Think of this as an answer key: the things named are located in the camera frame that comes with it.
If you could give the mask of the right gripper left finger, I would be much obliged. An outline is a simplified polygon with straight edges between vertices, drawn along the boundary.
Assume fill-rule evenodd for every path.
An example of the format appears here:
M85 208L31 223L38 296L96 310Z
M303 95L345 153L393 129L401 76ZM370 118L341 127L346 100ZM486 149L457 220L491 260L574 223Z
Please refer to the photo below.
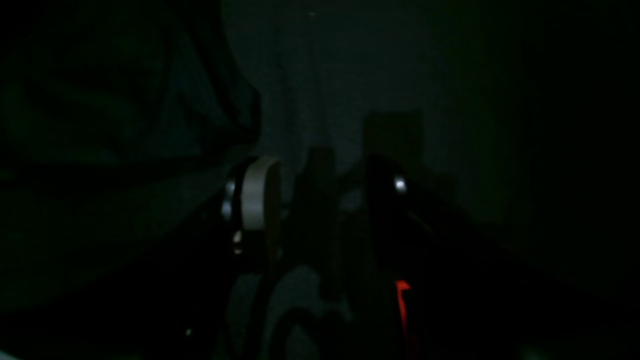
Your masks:
M222 192L221 218L233 262L241 271L270 271L278 258L282 223L282 162L272 156L234 166Z

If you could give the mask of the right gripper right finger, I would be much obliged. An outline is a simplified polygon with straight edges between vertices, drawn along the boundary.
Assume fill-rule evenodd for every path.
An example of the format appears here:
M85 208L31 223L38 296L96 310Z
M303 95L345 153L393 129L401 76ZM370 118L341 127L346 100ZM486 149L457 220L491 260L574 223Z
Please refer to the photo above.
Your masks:
M399 162L373 153L365 161L365 199L375 259L406 281L476 281L478 231L462 210Z

